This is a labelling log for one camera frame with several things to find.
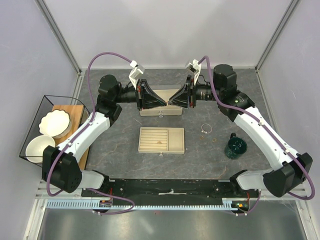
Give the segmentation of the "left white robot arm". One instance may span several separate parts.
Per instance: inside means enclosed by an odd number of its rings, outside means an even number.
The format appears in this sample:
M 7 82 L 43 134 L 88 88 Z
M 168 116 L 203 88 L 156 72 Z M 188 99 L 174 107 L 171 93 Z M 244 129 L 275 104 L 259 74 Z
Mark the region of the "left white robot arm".
M 138 110 L 146 110 L 167 105 L 148 85 L 139 79 L 137 86 L 122 87 L 111 74 L 99 81 L 97 103 L 88 119 L 67 140 L 57 147 L 47 146 L 42 154 L 42 179 L 46 187 L 57 187 L 61 192 L 72 193 L 86 188 L 99 197 L 106 196 L 110 185 L 104 181 L 102 173 L 81 170 L 79 161 L 84 152 L 121 114 L 121 103 L 136 103 Z

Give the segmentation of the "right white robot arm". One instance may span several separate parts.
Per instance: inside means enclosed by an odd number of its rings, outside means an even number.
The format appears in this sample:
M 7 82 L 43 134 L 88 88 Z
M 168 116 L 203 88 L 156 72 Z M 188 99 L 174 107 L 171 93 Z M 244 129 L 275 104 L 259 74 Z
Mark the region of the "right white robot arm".
M 259 147 L 270 169 L 242 170 L 234 174 L 229 191 L 235 197 L 247 190 L 268 190 L 275 197 L 294 195 L 292 190 L 308 179 L 313 163 L 308 153 L 300 154 L 284 141 L 262 117 L 254 102 L 237 89 L 237 74 L 228 64 L 219 64 L 209 72 L 210 83 L 200 84 L 202 65 L 193 60 L 186 65 L 191 71 L 184 86 L 170 97 L 168 104 L 194 108 L 197 101 L 216 101 L 219 110 L 240 127 Z

